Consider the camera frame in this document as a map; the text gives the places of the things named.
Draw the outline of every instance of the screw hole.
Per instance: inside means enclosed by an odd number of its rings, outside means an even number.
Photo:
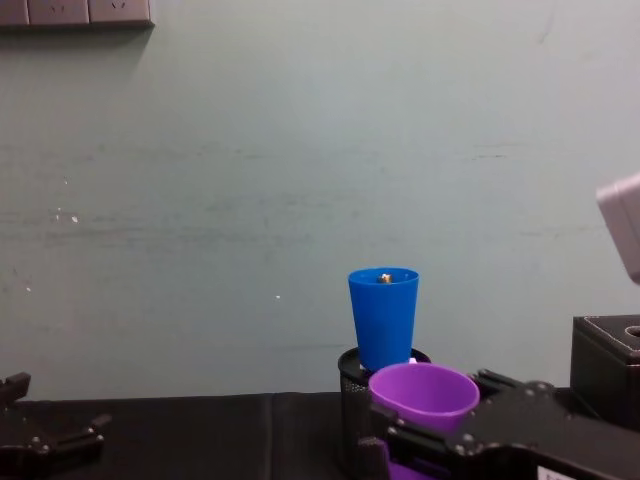
[[[627,327],[625,330],[627,335],[631,335],[632,337],[640,338],[640,327]]]

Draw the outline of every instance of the black mesh pen holder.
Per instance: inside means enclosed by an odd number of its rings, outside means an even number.
[[[411,357],[419,363],[431,363],[427,355],[415,349]],[[377,478],[379,462],[372,461],[372,456],[367,454],[377,441],[369,419],[369,378],[373,372],[360,366],[357,348],[342,354],[338,369],[342,397],[342,467],[354,479]]]

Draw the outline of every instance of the black box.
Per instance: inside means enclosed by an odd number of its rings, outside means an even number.
[[[640,315],[573,319],[571,390],[603,420],[640,431]]]

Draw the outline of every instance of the purple cup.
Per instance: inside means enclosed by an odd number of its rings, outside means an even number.
[[[441,432],[456,429],[480,402],[480,390],[468,376],[428,363],[385,367],[369,380],[374,403],[398,412],[401,419]],[[393,480],[425,480],[426,475],[389,463]]]

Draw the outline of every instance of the white device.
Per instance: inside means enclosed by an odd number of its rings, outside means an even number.
[[[622,263],[640,284],[640,173],[599,189],[597,198]]]

